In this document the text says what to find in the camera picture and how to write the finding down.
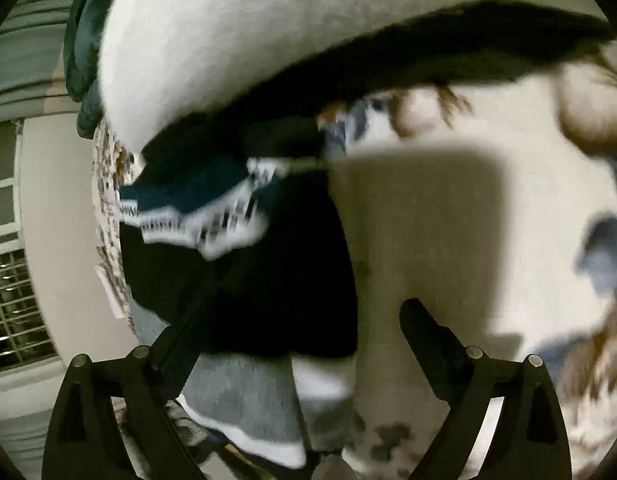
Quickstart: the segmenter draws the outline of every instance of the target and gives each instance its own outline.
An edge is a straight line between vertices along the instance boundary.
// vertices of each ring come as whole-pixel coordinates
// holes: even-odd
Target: patterned fabric
[[[144,168],[141,155],[129,153],[117,141],[106,120],[93,138],[93,206],[97,221],[97,252],[119,307],[131,323],[129,291],[120,247],[120,186],[132,184]]]

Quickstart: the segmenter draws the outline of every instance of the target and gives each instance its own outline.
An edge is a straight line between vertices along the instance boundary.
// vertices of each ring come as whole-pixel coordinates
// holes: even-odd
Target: blue fabric
[[[141,177],[132,186],[120,187],[121,200],[136,200],[138,212],[172,206],[188,214],[235,187],[248,177],[244,163],[213,158],[180,173],[160,186],[146,185]]]
[[[571,348],[585,338],[586,336],[583,335],[574,335],[567,339],[551,341],[542,345],[536,352],[533,352],[544,360],[553,384],[559,379],[563,363],[566,361],[566,356],[571,351]]]

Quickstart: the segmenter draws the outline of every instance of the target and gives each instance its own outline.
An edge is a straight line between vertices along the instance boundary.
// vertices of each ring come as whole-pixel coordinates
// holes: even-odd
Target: window
[[[0,371],[55,355],[24,250],[0,254]]]
[[[0,372],[55,357],[20,236],[18,155],[14,123],[0,123]]]

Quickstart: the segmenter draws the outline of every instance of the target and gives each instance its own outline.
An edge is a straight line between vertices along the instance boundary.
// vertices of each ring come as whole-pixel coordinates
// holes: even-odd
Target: metal rivet
[[[133,349],[133,357],[135,359],[143,359],[144,357],[148,357],[150,353],[150,346],[142,345]]]
[[[535,368],[539,368],[541,365],[544,364],[542,358],[535,354],[531,354],[528,356],[528,362],[532,364]]]
[[[88,362],[88,355],[79,354],[73,357],[73,360],[71,361],[71,366],[74,366],[75,368],[79,368],[80,366],[84,366],[87,362]]]
[[[481,359],[483,357],[483,352],[482,349],[479,348],[479,346],[469,346],[466,349],[466,354],[471,358],[471,359]]]

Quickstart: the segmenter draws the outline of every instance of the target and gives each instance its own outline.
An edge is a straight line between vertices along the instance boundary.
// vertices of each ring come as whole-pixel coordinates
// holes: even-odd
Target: white wall
[[[22,229],[32,280],[50,334],[65,364],[127,354],[137,344],[115,319],[95,274],[91,142],[76,134],[76,116],[28,119],[20,156]]]
[[[50,410],[64,379],[63,363],[48,360],[0,374],[0,420]]]

